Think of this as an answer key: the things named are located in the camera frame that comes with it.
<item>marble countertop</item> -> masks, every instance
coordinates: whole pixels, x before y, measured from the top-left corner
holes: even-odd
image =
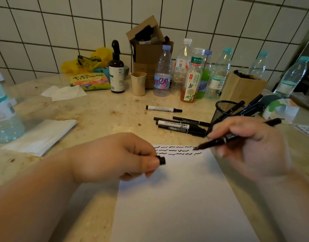
[[[0,185],[45,156],[108,134],[133,132],[154,145],[197,145],[205,139],[158,129],[153,117],[172,119],[172,116],[180,116],[210,122],[215,111],[215,102],[205,98],[187,104],[174,95],[154,96],[152,90],[147,90],[145,96],[134,96],[129,79],[126,80],[126,92],[122,94],[110,90],[91,91],[85,97],[56,102],[40,95],[52,85],[68,86],[68,75],[15,85],[8,88],[7,93],[17,99],[15,110],[27,129],[45,119],[76,119],[77,125],[43,157],[0,150]],[[183,112],[151,111],[145,109],[146,105],[177,108]],[[309,111],[300,108],[294,123],[309,125]],[[278,128],[287,137],[295,166],[309,177],[309,137],[291,125]],[[284,241],[256,185],[237,174],[224,160],[217,159],[217,162],[260,241]],[[51,241],[110,241],[118,186],[118,181],[81,185]]]

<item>bottle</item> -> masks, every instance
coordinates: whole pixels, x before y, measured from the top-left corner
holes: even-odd
[[[189,63],[187,76],[183,81],[180,100],[185,103],[193,103],[196,99],[198,85],[203,74],[202,62],[205,49],[195,48]]]
[[[183,86],[183,81],[187,75],[187,69],[191,56],[191,43],[192,39],[185,38],[183,49],[178,53],[178,57],[174,66],[174,72],[171,76],[170,91],[173,95],[180,94],[181,87]]]
[[[0,144],[20,138],[24,132],[25,127],[0,84]]]
[[[232,52],[233,48],[225,48],[223,54],[219,57],[212,68],[208,81],[209,88],[206,89],[207,98],[210,100],[216,100],[220,96],[226,76],[230,70]]]
[[[202,75],[202,79],[200,80],[200,83],[198,85],[198,91],[197,91],[197,96],[196,98],[203,98],[205,91],[206,91],[206,87],[207,87],[207,83],[209,80],[209,76],[211,74],[211,56],[213,54],[213,51],[211,50],[205,50],[204,55],[206,55],[205,59],[203,60],[203,75]]]
[[[109,63],[112,93],[124,93],[124,63],[120,60],[120,47],[117,40],[112,41],[113,59]]]
[[[298,61],[287,70],[274,92],[289,97],[304,76],[308,61],[309,57],[301,56]]]
[[[162,46],[162,54],[156,68],[153,94],[159,97],[165,97],[169,95],[170,74],[172,65],[170,49],[171,46],[169,45]]]
[[[257,59],[249,67],[247,73],[261,78],[263,71],[265,70],[265,60],[268,54],[269,53],[266,51],[261,51]]]

